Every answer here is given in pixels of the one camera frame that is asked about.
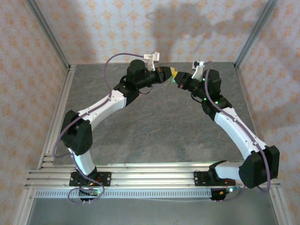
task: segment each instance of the gray tabletop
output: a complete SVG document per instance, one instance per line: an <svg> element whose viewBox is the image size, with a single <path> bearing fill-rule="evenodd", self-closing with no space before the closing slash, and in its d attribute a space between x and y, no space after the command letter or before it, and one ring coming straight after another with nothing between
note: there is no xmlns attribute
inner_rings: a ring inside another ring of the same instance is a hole
<svg viewBox="0 0 300 225"><path fill-rule="evenodd" d="M126 75L128 65L109 64L107 76L112 87ZM165 63L164 66L193 72L191 63ZM217 62L213 68L222 79L221 93L254 131L233 64ZM77 112L108 94L103 69L103 64L77 66L66 112L70 109ZM202 111L201 104L193 101L188 91L178 89L174 83L163 87L164 84L155 85L148 95L140 95L94 129L91 155L95 164L242 160L225 131ZM64 152L67 149L60 143L57 154ZM56 159L54 164L72 164L72 160L65 157Z"/></svg>

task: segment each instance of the black mounting plate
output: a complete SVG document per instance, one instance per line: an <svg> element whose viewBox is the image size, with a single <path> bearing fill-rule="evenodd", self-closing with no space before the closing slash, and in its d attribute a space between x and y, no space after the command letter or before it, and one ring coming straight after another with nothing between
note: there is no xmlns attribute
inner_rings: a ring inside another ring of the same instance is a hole
<svg viewBox="0 0 300 225"><path fill-rule="evenodd" d="M98 181L100 184L102 184L104 187L109 187L111 185L111 178L112 173L111 172L97 172L96 175L96 181ZM71 172L71 178L70 178L70 187L93 187L93 186L99 186L98 184L95 185L89 185L90 181L86 181L85 178L81 176L81 174L78 171Z"/></svg>
<svg viewBox="0 0 300 225"><path fill-rule="evenodd" d="M235 186L235 181L227 179L213 180L208 171L194 172L195 186Z"/></svg>

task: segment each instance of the aluminum frame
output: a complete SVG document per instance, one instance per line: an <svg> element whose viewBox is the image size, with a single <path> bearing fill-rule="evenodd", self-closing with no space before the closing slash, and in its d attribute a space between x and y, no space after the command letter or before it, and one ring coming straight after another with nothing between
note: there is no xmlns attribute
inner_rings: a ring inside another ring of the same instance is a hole
<svg viewBox="0 0 300 225"><path fill-rule="evenodd" d="M260 34L261 30L263 29L265 23L267 22L269 16L273 12L273 9L275 8L277 2L278 2L278 0L268 0L265 8L262 11L262 14L258 18L258 21L256 22L254 28L252 29L251 34L248 37L248 40L246 41L244 47L242 48L242 51L240 52L238 58L236 59L234 67L239 68L242 65L244 59L246 58L247 54L249 53L255 40L257 39L258 35Z"/></svg>
<svg viewBox="0 0 300 225"><path fill-rule="evenodd" d="M68 198L68 194L72 189L37 189L35 198ZM96 196L89 196L81 192L72 191L70 198L95 198ZM210 188L197 189L105 189L101 198L125 198L125 199L141 199L141 198L206 198L211 197Z"/></svg>
<svg viewBox="0 0 300 225"><path fill-rule="evenodd" d="M41 170L30 171L26 180L25 190L21 203L15 218L14 225L23 225L27 223L33 199L36 193L47 191L47 198L58 198L55 193L59 191L69 191L72 188L68 186L70 171L74 166L51 166L51 157L47 156ZM132 190L144 192L146 190L167 190L184 191L193 193L201 190L201 187L195 187L193 172L195 170L207 171L207 163L154 163L154 164L112 164L98 166L99 171L111 171L111 186L106 190L112 193L130 192ZM202 190L216 188L216 186L203 187ZM279 179L271 181L269 192L274 212L279 225L292 225L292 219L287 209L285 197Z"/></svg>
<svg viewBox="0 0 300 225"><path fill-rule="evenodd" d="M54 114L51 120L51 125L47 134L47 138L43 147L42 154L40 156L37 170L39 170L42 166L43 160L45 155L50 154L52 151L52 148L55 144L56 138L59 135L60 128L62 125L62 120L64 116L64 111L66 108L69 92L71 89L73 77L75 74L76 65L71 65L70 69L67 71L67 75L63 84L63 87L60 91L60 97L57 100L56 107L54 110Z"/></svg>
<svg viewBox="0 0 300 225"><path fill-rule="evenodd" d="M70 87L74 77L76 65L69 69L60 98L52 118L52 125L48 132L47 140L43 148L37 170L30 171L26 180L25 189L21 197L20 205L14 219L14 225L27 223L36 192L40 190L70 190L68 186L70 171L74 165L54 166L51 149L57 138ZM98 171L112 172L112 183L107 188L110 191L117 190L199 190L195 187L193 172L195 170L206 171L213 162L206 163L154 163L154 164L112 164L99 165ZM292 219L287 209L282 188L278 179L271 181L270 196L279 225L292 225Z"/></svg>
<svg viewBox="0 0 300 225"><path fill-rule="evenodd" d="M33 15L36 17L39 25L41 26L43 32L45 33L46 37L48 38L50 44L52 45L54 51L56 52L57 56L59 57L62 65L65 69L69 68L69 63L64 55L62 49L60 48L60 45L58 44L54 34L52 33L50 26L48 25L46 19L44 18L41 10L38 7L38 4L35 0L25 0L28 7L31 9Z"/></svg>

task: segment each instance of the floral wallpaper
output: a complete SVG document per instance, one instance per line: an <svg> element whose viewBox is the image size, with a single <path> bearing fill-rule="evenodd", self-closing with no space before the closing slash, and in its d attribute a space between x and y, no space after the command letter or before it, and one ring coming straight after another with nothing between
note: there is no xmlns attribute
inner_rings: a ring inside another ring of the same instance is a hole
<svg viewBox="0 0 300 225"><path fill-rule="evenodd" d="M12 224L66 71L24 0L0 1L0 218Z"/></svg>
<svg viewBox="0 0 300 225"><path fill-rule="evenodd" d="M278 1L240 76L259 136L280 150L279 178L294 224L300 221L299 25L300 2Z"/></svg>
<svg viewBox="0 0 300 225"><path fill-rule="evenodd" d="M37 0L71 64L120 52L235 61L267 0ZM116 62L130 61L128 56Z"/></svg>

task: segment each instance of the purple cable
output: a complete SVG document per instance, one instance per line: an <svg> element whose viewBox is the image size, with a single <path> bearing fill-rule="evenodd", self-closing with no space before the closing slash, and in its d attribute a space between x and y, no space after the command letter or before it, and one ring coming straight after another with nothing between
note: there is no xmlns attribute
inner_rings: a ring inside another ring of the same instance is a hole
<svg viewBox="0 0 300 225"><path fill-rule="evenodd" d="M67 126L63 129L63 131L62 131L62 132L60 133L60 135L58 136L58 138L57 138L57 140L56 140L56 142L55 142L55 144L54 144L54 146L53 146L53 148L52 148L52 157L53 157L53 158L62 158L62 157L64 157L64 156L67 156L67 155L70 155L70 154L71 154L71 153L69 152L69 153L65 153L65 154L63 154L63 155L61 155L61 156L56 156L56 155L55 155L55 151L56 151L57 145L58 145L58 143L60 142L62 136L66 133L66 131L67 131L71 126L73 126L73 125L74 125L78 120L80 120L82 117L84 117L84 116L86 116L86 115L92 113L93 111L99 109L100 107L104 106L104 105L109 101L110 97L112 96L112 88L111 88L111 86L109 85L109 83L108 83L108 81L107 81L107 77L106 77L106 68L107 68L108 63L109 63L114 57L119 56L119 55L131 55L131 56L136 56L136 57L143 58L142 55L137 55L137 54L132 54L132 53L118 53L118 54L113 55L112 57L110 57L110 58L107 60L107 62L105 63L105 66L104 66L103 78L104 78L105 84L107 85L107 87L108 87L108 89L109 89L108 98L107 98L103 103L101 103L100 105L98 105L98 106L92 108L92 109L89 110L88 112L86 112L86 113L82 114L81 116L79 116L78 118L76 118L74 121L72 121L69 125L67 125Z"/></svg>
<svg viewBox="0 0 300 225"><path fill-rule="evenodd" d="M68 124L68 125L62 130L62 132L61 132L60 135L58 136L58 138L57 138L57 140L56 140L56 142L55 142L55 144L54 144L54 146L53 146L53 148L52 148L52 157L53 157L53 158L62 158L62 157L64 157L64 156L71 155L71 158L72 158L72 160L73 160L73 162L74 162L74 164L75 164L75 167L76 167L77 170L79 171L79 173L80 173L85 179L88 179L89 181L91 181L91 182L93 182L93 183L96 183L96 184L98 184L99 186L102 187L103 191L101 192L101 194L99 194L99 195L98 195L96 198L94 198L93 200L89 200L89 203L92 203L92 202L98 200L98 199L104 194L104 192L105 192L104 186L103 186L101 183L97 182L96 180L93 180L93 179L89 178L88 176L86 176L86 175L82 172L82 170L79 168L78 164L76 163L76 161L75 161L75 159L74 159L74 155L73 155L72 153L69 152L69 153L65 153L65 154L60 155L60 156L56 156L56 155L55 155L55 152L56 152L57 145L58 145L59 141L61 140L62 136L66 133L66 131L67 131L71 126L73 126L73 125L74 125L78 120L80 120L82 117L84 117L84 116L86 116L86 115L89 115L89 114L92 113L93 111L95 111L95 110L99 109L100 107L104 106L104 105L109 101L109 99L111 98L111 96L112 96L112 88L111 88L111 86L109 85L109 83L108 83L108 81L107 81L107 77L106 77L106 68L107 68L108 63L109 63L114 57L119 56L119 55L131 55L131 56L136 56L136 57L143 58L142 55L137 55L137 54L132 54L132 53L118 53L118 54L115 54L115 55L113 55L112 57L110 57L110 58L107 60L107 62L105 63L105 66L104 66L104 72L103 72L104 82L106 83L106 85L107 85L107 87L108 87L108 89L109 89L108 98L107 98L103 103L101 103L100 105L97 105L96 107L92 108L92 109L89 110L88 112L85 112L85 113L82 114L81 116L77 117L77 118L76 118L74 121L72 121L70 124ZM84 189L84 188L81 188L81 187L76 187L76 188L73 188L72 190L70 190L70 192L69 192L68 195L67 195L67 199L68 199L68 201L69 201L71 204L77 205L77 204L84 204L85 201L83 201L83 202L73 202L73 201L71 201L71 200L70 200L70 194L71 194L71 192L74 191L74 190L83 190L83 191L91 190L91 191L94 191L94 190L96 190L96 189L92 189L92 188Z"/></svg>
<svg viewBox="0 0 300 225"><path fill-rule="evenodd" d="M205 87L205 94L207 96L207 99L210 101L210 103L216 108L218 109L220 112L222 112L223 114L225 114L226 116L228 116L230 119L232 119L234 122L236 122L244 131L245 133L248 135L248 137L251 139L251 141L253 143L255 143L255 139L253 138L253 136L249 133L249 131L245 128L245 126L243 124L241 124L238 120L236 120L232 115L228 114L227 112L225 112L223 109L221 109L219 106L217 106L217 104L214 103L214 101L210 98L209 92L208 92L208 84L207 84L207 80L208 80L208 75L210 72L210 69L212 67L212 61L206 62L206 65L208 65L208 68L206 70L206 74L205 74L205 81L204 81L204 87ZM271 187L271 175L270 175L270 169L269 169L269 164L267 161L267 158L262 150L262 148L259 146L258 143L256 143L255 145L258 150L260 151L262 158L263 158L263 162L264 165L266 167L266 172L267 172L267 189L263 190L261 187L257 186L258 189L260 189L263 192L268 193L270 191L270 187Z"/></svg>

